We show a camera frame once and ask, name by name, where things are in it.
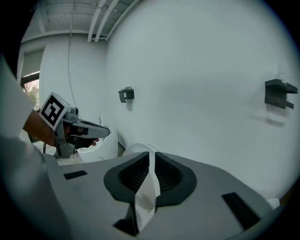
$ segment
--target black wall bracket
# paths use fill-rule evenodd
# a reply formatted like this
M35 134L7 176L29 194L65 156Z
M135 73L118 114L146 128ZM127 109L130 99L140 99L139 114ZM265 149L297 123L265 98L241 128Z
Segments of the black wall bracket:
M285 109L285 107L289 107L294 109L294 104L288 102L286 100L287 93L298 93L298 89L291 84L283 83L279 79L273 79L265 82L265 98L264 102L267 104L271 104L276 107L280 107Z
M125 89L122 89L119 91L119 97L120 101L122 103L126 102L126 99L134 99L135 98L135 92L131 87L126 87Z

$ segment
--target white sleeve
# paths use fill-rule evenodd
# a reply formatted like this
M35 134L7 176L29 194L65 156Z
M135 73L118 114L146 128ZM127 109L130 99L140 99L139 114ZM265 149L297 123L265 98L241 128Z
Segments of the white sleeve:
M33 109L30 99L23 93L4 56L0 55L0 135L19 137Z

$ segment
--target gray device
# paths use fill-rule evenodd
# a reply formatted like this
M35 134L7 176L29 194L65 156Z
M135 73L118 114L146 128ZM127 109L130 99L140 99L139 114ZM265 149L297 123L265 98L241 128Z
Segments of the gray device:
M70 158L74 149L87 148L95 138L104 138L110 134L106 127L79 119L79 110L72 107L61 96L52 92L39 113L52 128L56 139L56 158ZM65 136L64 127L70 127Z
M134 196L149 171L148 152L58 166L54 156L30 143L0 138L0 144L7 193L26 219L52 239L251 240L282 211L272 210L220 168L157 152L161 195L153 219L138 232Z

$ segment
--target window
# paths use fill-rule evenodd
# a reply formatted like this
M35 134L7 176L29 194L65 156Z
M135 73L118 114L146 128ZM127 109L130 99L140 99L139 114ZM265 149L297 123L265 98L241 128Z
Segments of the window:
M40 103L39 103L39 72L35 72L29 75L26 75L21 78L21 86L24 93L29 97L29 99L34 104L33 109L39 112ZM32 143L38 142L39 140L28 134L28 137Z

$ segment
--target human hand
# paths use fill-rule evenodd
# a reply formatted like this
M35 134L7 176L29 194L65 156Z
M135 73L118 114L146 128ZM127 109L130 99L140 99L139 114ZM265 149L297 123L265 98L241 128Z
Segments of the human hand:
M77 130L79 133L83 132L82 127L79 127ZM70 133L70 125L64 125L64 133L67 136ZM95 146L96 142L99 142L99 138L95 138L94 141L91 143L91 146Z

